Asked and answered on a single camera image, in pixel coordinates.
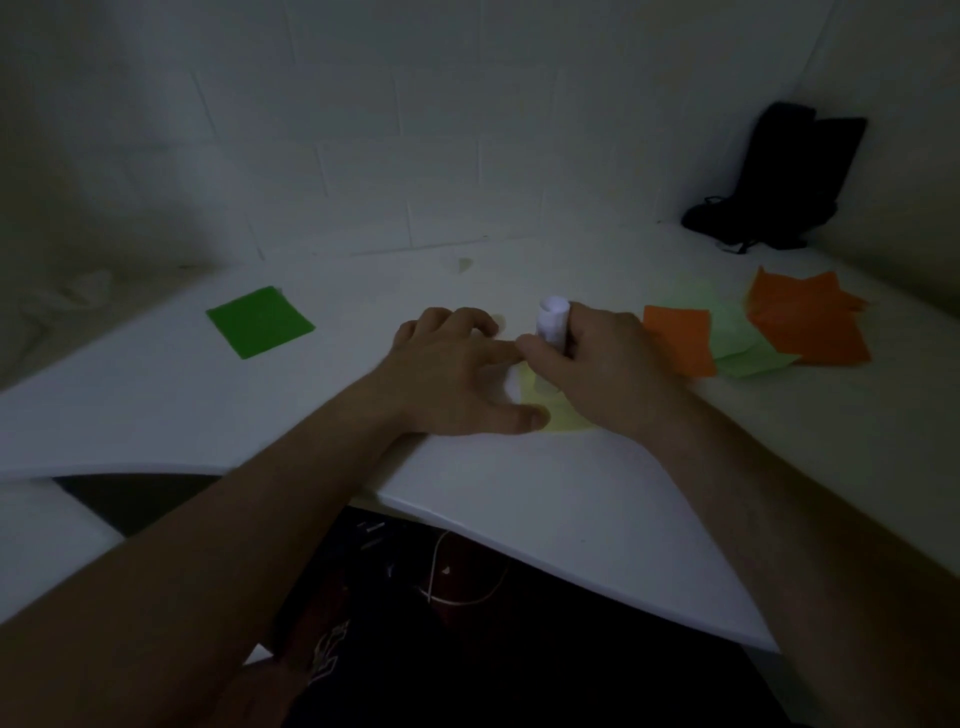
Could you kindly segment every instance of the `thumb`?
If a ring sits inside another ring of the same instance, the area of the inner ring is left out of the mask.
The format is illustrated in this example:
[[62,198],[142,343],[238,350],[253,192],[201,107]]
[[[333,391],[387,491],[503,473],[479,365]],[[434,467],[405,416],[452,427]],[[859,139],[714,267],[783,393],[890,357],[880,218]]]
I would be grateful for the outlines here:
[[475,432],[495,432],[500,435],[522,435],[543,429],[550,422],[550,414],[533,404],[491,404],[479,400],[474,411]]
[[555,387],[564,389],[573,362],[547,344],[539,336],[525,333],[516,340],[516,347],[534,372]]

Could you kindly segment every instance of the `green paper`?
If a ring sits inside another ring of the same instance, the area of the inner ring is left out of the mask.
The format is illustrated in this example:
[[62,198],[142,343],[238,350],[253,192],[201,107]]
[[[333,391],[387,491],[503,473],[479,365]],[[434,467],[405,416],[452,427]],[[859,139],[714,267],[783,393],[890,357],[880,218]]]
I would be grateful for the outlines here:
[[206,312],[241,359],[249,359],[316,327],[273,286],[241,296]]
[[668,303],[662,305],[710,312],[710,353],[714,359],[746,352],[761,341],[766,341],[763,334],[750,323],[742,306],[721,299],[705,281],[685,284],[670,296]]
[[800,357],[793,353],[780,353],[760,336],[760,341],[745,352],[716,360],[717,371],[727,376],[751,376],[789,366]]

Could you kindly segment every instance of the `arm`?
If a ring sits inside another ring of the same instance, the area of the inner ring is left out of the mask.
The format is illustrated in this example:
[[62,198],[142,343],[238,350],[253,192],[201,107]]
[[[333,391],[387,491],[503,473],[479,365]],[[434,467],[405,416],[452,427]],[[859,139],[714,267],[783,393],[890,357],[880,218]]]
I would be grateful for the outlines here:
[[0,722],[149,726],[214,697],[267,629],[320,539],[405,432],[527,432],[480,367],[510,342],[476,309],[431,308],[387,358],[277,442],[0,627]]
[[572,359],[531,368],[589,419],[648,448],[839,725],[955,725],[960,581],[797,472],[660,364],[633,314],[574,304]]

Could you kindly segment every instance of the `white paper tube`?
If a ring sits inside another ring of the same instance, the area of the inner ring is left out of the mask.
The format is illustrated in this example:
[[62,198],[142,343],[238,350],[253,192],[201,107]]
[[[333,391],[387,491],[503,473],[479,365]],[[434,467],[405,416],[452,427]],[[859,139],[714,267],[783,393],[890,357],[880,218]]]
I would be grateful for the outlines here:
[[547,296],[537,313],[537,336],[560,353],[566,350],[566,319],[570,301],[562,296]]

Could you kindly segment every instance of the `white table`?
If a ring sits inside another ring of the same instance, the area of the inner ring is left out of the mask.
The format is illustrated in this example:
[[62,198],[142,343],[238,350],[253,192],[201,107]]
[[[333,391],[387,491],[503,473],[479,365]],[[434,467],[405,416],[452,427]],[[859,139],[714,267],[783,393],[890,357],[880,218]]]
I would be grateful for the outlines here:
[[[453,273],[457,256],[473,260],[461,275]],[[712,378],[697,391],[960,571],[960,323],[819,253],[725,255],[675,226],[136,286],[108,311],[55,332],[25,362],[48,365],[0,395],[0,479],[224,473],[370,369],[397,325],[429,305],[503,314],[502,335],[513,338],[532,328],[546,294],[640,312],[685,280],[707,279],[739,299],[759,264],[800,277],[838,270],[847,290],[874,303],[860,325],[875,361]],[[317,330],[242,361],[204,312],[264,285],[282,288]],[[684,498],[632,443],[599,430],[436,437],[402,454],[384,464],[361,503],[374,498],[600,594],[776,648]]]

